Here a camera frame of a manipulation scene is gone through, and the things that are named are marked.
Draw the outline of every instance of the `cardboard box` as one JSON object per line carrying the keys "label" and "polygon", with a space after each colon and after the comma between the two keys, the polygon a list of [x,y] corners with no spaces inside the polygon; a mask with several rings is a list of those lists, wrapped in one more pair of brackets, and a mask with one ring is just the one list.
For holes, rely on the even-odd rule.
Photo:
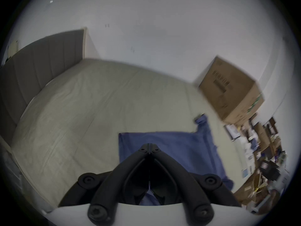
{"label": "cardboard box", "polygon": [[247,201],[251,201],[252,192],[259,185],[260,174],[254,172],[248,180],[234,193],[234,196],[237,201],[242,203],[243,201],[247,203]]}
{"label": "cardboard box", "polygon": [[270,145],[271,143],[270,138],[268,137],[265,129],[259,122],[253,128],[260,140],[260,144],[259,144],[260,150],[263,152]]}
{"label": "cardboard box", "polygon": [[264,102],[256,82],[219,57],[199,88],[227,124],[243,125]]}

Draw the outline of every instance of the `cluttered shelf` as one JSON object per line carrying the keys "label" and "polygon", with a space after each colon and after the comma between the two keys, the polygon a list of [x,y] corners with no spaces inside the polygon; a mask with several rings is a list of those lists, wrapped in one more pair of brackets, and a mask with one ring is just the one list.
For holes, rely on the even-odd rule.
{"label": "cluttered shelf", "polygon": [[289,180],[287,154],[272,117],[262,125],[257,110],[264,103],[256,81],[231,63],[216,57],[199,86],[234,142],[244,184],[234,193],[242,207],[268,213]]}

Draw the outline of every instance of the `storage boxes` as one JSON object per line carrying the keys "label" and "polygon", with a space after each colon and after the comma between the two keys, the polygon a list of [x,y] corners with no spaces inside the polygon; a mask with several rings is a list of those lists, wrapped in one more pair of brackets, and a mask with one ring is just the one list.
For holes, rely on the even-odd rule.
{"label": "storage boxes", "polygon": [[264,102],[256,82],[219,57],[199,88],[227,124],[243,125]]}

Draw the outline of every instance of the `gray upholstered headboard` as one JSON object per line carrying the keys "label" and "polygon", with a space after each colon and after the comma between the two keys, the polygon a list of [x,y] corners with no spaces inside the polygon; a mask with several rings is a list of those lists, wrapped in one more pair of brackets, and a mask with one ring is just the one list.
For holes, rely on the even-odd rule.
{"label": "gray upholstered headboard", "polygon": [[53,78],[83,59],[85,29],[35,41],[0,69],[0,135],[11,143],[25,108]]}

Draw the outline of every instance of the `clutter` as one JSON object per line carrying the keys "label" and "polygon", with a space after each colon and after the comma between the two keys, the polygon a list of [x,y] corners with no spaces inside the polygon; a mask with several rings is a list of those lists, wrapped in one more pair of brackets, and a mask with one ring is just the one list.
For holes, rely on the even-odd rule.
{"label": "clutter", "polygon": [[270,145],[270,139],[268,135],[266,134],[266,131],[264,127],[261,125],[260,122],[258,122],[256,125],[254,125],[254,130],[258,135],[258,138],[260,140],[259,147],[261,151],[263,152],[269,145]]}
{"label": "clutter", "polygon": [[243,125],[264,102],[256,82],[219,57],[199,88],[227,124]]}
{"label": "clutter", "polygon": [[224,128],[226,129],[226,132],[228,133],[229,137],[231,138],[231,141],[236,140],[240,137],[240,133],[237,130],[235,125],[225,125]]}

